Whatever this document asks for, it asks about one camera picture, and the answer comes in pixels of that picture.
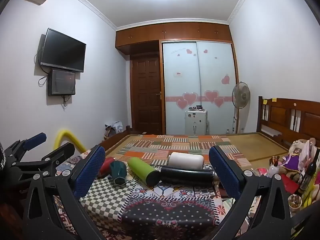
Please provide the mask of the dark green faceted cup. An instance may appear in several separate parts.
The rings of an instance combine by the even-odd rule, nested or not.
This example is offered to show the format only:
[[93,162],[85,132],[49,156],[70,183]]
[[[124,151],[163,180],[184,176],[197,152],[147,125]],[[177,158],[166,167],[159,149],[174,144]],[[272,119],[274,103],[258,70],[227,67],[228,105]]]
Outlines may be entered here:
[[111,178],[114,185],[124,186],[127,181],[127,167],[122,161],[115,160],[110,164]]

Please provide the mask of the yellow foam tube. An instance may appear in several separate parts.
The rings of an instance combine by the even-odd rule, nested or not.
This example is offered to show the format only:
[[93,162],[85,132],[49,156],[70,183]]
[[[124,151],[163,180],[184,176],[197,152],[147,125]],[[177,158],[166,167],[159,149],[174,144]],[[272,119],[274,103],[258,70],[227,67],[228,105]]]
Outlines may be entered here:
[[53,149],[58,149],[63,141],[72,143],[80,153],[84,153],[87,151],[87,148],[85,148],[85,146],[80,142],[80,140],[71,131],[67,129],[62,129],[58,132],[54,141]]

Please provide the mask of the red tumbler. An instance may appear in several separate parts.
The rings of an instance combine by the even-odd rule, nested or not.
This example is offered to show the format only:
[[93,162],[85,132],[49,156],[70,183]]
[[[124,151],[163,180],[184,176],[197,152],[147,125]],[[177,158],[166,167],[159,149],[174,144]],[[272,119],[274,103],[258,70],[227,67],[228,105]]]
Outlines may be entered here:
[[98,173],[98,178],[104,178],[111,172],[111,163],[115,161],[114,157],[106,157],[103,165],[101,166],[99,173]]

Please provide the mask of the wooden bed footboard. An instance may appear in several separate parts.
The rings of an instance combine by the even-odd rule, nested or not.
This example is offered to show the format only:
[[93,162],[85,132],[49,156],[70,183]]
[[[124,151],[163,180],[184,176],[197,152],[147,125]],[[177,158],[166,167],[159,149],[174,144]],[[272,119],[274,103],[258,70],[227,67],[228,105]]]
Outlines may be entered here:
[[129,136],[131,134],[132,128],[130,126],[126,126],[126,129],[121,132],[113,135],[110,138],[107,138],[106,140],[102,141],[99,145],[104,148],[105,151],[110,150],[114,146],[116,146],[118,143],[120,143],[124,138]]

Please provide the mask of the red box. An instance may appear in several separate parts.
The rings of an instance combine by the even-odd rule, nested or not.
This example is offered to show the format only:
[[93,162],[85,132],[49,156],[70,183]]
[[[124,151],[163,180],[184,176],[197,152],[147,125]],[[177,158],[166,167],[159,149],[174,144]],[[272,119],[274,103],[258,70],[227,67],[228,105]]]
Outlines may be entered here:
[[289,194],[294,194],[298,190],[299,185],[295,183],[293,180],[291,180],[289,177],[287,177],[285,174],[281,174],[280,176],[283,181],[286,192],[288,192]]

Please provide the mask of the dark glass bottle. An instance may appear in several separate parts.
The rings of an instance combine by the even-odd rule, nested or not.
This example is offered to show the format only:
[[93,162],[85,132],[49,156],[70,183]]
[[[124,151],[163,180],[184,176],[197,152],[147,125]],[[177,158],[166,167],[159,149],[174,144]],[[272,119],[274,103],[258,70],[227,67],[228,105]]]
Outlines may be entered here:
[[308,168],[306,169],[306,172],[304,174],[303,180],[300,184],[300,187],[298,189],[299,195],[302,196],[303,193],[306,191],[308,185],[310,184],[310,181],[313,177],[313,175],[316,172],[317,169],[317,160],[318,160],[318,156],[319,156],[319,148],[317,148],[316,150],[316,154],[315,157],[313,159],[313,161],[309,164]]

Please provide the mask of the pile of clothes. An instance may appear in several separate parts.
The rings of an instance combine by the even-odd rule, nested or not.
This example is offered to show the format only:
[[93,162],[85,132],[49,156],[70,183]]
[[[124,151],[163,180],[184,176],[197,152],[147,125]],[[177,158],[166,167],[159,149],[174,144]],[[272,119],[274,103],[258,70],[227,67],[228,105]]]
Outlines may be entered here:
[[105,124],[105,134],[104,139],[108,139],[118,133],[124,131],[123,123],[121,121],[114,121],[108,124]]

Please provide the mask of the plush toy purple dress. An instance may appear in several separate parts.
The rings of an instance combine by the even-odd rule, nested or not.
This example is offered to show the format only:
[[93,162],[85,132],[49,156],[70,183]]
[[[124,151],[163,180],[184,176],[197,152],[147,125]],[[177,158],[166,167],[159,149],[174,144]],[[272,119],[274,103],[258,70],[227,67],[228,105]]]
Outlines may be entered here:
[[282,157],[279,174],[285,174],[295,183],[299,183],[308,165],[316,154],[316,139],[299,139],[292,143],[287,156]]

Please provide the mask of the lime green tumbler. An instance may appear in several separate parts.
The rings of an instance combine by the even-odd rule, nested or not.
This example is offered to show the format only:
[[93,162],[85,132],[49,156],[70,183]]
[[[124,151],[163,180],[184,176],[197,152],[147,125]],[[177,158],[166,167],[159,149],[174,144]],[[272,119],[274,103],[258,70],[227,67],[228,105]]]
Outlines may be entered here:
[[127,162],[130,170],[134,172],[138,178],[147,186],[156,186],[161,179],[160,172],[150,166],[149,164],[142,161],[138,157],[132,157]]

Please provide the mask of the patchwork striped blanket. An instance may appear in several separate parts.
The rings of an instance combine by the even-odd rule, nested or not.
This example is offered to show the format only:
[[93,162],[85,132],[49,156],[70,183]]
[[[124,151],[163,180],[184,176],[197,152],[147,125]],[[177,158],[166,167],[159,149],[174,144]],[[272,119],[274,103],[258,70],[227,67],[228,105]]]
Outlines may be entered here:
[[125,145],[115,151],[116,159],[127,162],[131,157],[138,157],[150,165],[165,165],[172,152],[201,155],[204,163],[209,164],[209,149],[219,146],[227,157],[241,168],[251,164],[225,135],[138,135],[125,141]]

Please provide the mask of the black cylindrical bottle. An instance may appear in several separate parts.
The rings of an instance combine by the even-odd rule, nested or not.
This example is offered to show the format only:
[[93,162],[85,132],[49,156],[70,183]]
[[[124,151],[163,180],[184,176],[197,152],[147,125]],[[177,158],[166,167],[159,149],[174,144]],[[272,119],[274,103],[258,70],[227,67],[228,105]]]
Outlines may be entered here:
[[213,170],[186,170],[163,166],[160,170],[161,181],[174,185],[212,187],[214,183],[220,181],[219,177]]

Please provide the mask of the wooden headboard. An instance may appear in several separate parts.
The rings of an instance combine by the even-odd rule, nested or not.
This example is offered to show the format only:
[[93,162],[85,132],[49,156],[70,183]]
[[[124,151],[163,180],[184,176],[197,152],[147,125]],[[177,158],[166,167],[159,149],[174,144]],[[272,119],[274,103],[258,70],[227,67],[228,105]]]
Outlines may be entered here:
[[257,132],[285,148],[310,138],[319,147],[319,115],[319,102],[259,96]]

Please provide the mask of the white tumbler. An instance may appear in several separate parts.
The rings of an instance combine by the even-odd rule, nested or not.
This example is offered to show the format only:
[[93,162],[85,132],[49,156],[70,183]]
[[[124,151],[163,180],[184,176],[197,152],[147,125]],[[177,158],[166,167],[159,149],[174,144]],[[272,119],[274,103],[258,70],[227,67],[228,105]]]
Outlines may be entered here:
[[198,154],[172,152],[168,157],[167,165],[185,169],[202,169],[204,157]]

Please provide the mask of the brown wooden door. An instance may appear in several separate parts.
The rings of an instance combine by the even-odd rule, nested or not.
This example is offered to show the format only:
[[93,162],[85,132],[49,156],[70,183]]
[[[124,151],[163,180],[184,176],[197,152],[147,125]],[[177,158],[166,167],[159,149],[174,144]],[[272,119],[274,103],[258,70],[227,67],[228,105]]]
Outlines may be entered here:
[[131,57],[130,86],[133,129],[161,134],[161,77],[157,54]]

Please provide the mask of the white small cabinet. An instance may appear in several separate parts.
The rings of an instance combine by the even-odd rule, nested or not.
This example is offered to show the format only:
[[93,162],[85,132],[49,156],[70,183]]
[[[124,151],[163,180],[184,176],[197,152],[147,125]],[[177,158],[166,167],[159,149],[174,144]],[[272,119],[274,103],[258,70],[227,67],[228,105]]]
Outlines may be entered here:
[[208,112],[205,109],[187,110],[185,112],[185,134],[206,135],[208,129]]

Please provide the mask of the standing electric fan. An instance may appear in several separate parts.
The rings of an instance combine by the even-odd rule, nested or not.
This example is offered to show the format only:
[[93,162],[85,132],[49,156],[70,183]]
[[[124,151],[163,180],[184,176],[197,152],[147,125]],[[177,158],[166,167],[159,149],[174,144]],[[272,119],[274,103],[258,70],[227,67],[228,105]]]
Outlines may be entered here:
[[239,82],[232,91],[232,103],[234,106],[234,130],[233,133],[244,133],[251,102],[251,92],[247,83]]

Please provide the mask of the wooden overhead cabinet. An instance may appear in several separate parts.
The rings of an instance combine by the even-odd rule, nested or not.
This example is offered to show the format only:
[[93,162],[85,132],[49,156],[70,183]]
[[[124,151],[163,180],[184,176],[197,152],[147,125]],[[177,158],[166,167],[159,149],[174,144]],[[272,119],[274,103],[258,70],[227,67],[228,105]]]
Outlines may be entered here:
[[115,47],[125,55],[155,52],[160,40],[232,42],[228,25],[206,22],[150,24],[116,32]]

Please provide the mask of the glass sliding wardrobe with hearts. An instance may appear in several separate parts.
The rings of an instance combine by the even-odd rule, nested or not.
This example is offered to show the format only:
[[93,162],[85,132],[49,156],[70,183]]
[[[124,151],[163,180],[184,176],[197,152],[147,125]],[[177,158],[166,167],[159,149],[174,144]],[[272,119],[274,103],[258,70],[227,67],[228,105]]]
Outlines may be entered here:
[[164,42],[165,130],[185,134],[185,112],[208,112],[207,134],[232,134],[236,85],[232,46],[222,42]]

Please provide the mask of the small wall monitor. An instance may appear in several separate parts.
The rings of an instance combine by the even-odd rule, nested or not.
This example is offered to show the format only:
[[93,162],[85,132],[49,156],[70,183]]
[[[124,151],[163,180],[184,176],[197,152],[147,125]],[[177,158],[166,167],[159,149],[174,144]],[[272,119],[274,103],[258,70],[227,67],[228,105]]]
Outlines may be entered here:
[[52,69],[48,75],[48,96],[75,95],[75,73]]

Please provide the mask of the wall-mounted black television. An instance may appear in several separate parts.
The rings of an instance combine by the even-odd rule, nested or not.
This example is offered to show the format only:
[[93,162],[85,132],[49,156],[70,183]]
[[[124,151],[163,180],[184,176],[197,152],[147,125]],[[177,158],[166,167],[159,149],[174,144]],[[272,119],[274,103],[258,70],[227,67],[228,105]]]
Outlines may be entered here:
[[48,28],[40,53],[40,65],[83,73],[85,55],[85,43]]

